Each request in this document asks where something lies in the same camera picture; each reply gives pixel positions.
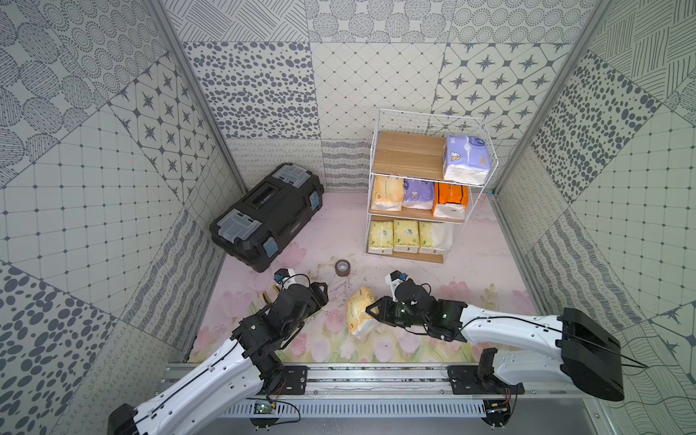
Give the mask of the yellow tissue pack top shelf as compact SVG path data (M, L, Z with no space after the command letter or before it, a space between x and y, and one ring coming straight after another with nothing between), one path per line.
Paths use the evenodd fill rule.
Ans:
M364 341L379 324L366 312L366 308L375 302L373 291L361 286L346 303L345 320L348 331L361 341Z

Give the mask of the yellow tissue pack shelf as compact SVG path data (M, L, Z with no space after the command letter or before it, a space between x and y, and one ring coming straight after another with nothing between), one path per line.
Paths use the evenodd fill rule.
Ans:
M361 341L364 341L379 324L366 312L366 308L375 302L373 291L361 286L346 303L345 320L348 331Z
M404 199L404 180L377 175L373 182L372 210L401 211Z

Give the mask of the purple tissue pack shelf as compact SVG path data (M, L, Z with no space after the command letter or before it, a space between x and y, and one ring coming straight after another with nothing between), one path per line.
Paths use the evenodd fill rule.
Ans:
M469 135L450 135L446 138L442 179L482 186L490 171L489 152L483 139Z
M419 181L418 179L405 179L402 200L403 208L411 210L431 210L434 204L434 183Z

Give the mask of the purple tissue pack top shelf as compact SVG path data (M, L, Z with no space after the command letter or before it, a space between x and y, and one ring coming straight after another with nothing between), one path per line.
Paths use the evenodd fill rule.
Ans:
M442 179L482 186L490 171L489 152L483 139L469 135L450 135L446 138Z

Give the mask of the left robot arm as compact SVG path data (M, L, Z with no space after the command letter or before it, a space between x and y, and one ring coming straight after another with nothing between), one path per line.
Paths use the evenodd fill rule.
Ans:
M328 286L288 277L271 303L244 318L222 346L163 393L108 419L109 434L196 434L223 411L259 393L277 392L284 365L277 351L299 334L308 317L329 302Z

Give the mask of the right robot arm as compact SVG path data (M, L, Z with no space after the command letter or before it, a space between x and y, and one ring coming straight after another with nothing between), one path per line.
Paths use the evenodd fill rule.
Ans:
M374 320L443 342L487 343L478 378L485 384L572 384L607 402L625 398L620 342L589 315L513 315L437 299L406 275L390 275L391 295L368 304Z

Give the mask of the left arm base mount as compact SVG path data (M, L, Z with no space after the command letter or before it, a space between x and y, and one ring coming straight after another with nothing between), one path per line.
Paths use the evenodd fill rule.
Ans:
M265 395L304 395L308 377L305 365L284 366L275 371L265 382Z

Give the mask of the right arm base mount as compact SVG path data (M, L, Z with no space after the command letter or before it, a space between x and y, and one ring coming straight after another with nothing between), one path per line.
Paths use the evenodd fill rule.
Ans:
M523 394L523 384L507 384L496 377L493 363L497 348L487 348L477 365L450 365L447 367L449 384L454 395Z

